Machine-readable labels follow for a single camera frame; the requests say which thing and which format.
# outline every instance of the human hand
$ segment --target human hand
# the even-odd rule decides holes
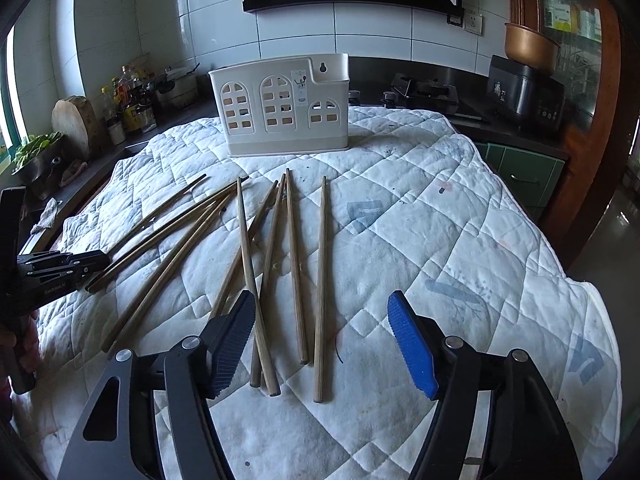
[[[38,314],[36,312],[31,313],[29,326],[22,338],[22,347],[25,353],[20,358],[20,365],[28,373],[33,373],[40,365],[38,329],[35,323],[37,316]],[[16,342],[15,334],[0,324],[0,346],[13,348]],[[11,386],[7,377],[0,376],[0,420],[8,422],[11,420],[11,417]]]

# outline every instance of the quilted blanket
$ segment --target quilted blanket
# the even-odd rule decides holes
[[[524,348],[558,402],[587,480],[615,455],[620,422],[620,359],[598,291],[567,278],[473,143],[440,114],[350,108],[350,148],[301,156],[230,158],[219,118],[177,126],[113,177],[82,214],[67,219],[63,249],[109,249],[155,206],[207,173],[178,210],[239,175],[247,215],[291,168],[300,213],[302,292],[312,348],[316,309],[319,187],[330,181],[328,401],[315,404],[312,364],[298,363],[286,222],[274,254],[274,291],[264,306],[282,394],[248,384],[251,340],[231,386],[210,404],[238,479],[404,479],[434,404],[412,384],[386,319],[386,300],[402,290],[416,312],[478,351]],[[254,243],[258,278],[270,224]],[[16,421],[52,478],[88,395],[104,370],[100,341],[184,231],[140,257],[104,291],[85,291],[43,307],[44,364],[30,394],[15,399]],[[236,202],[185,260],[146,316],[133,348],[165,351],[200,333],[238,249]],[[156,393],[156,424],[167,478],[180,478],[166,397]],[[481,453],[488,395],[478,400],[468,456]],[[474,478],[467,465],[463,478]]]

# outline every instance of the basket arched cutout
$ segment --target basket arched cutout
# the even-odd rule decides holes
[[[254,133],[254,116],[246,86],[237,81],[230,81],[220,89],[220,99],[220,115],[225,119],[229,135]]]
[[[331,99],[315,100],[309,107],[309,127],[337,126],[340,124],[340,107]]]
[[[260,99],[267,132],[286,132],[296,129],[293,86],[287,77],[283,75],[266,77],[260,84]]]

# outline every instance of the white plastic basket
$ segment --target white plastic basket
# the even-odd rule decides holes
[[[349,56],[277,57],[209,72],[229,155],[347,147]]]

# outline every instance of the metal screw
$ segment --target metal screw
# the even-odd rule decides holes
[[[458,348],[462,348],[462,345],[465,342],[462,341],[457,335],[450,335],[444,340],[444,344],[447,345],[452,350],[457,350]]]
[[[116,361],[119,363],[123,363],[124,361],[128,361],[129,359],[131,359],[131,350],[128,349],[124,349],[124,350],[120,350],[117,354],[116,354]]]
[[[193,348],[197,348],[199,344],[200,338],[192,335],[182,341],[182,348],[185,350],[191,350]]]
[[[529,360],[529,354],[527,354],[524,350],[520,350],[519,348],[515,349],[511,353],[511,355],[519,363],[525,363]]]

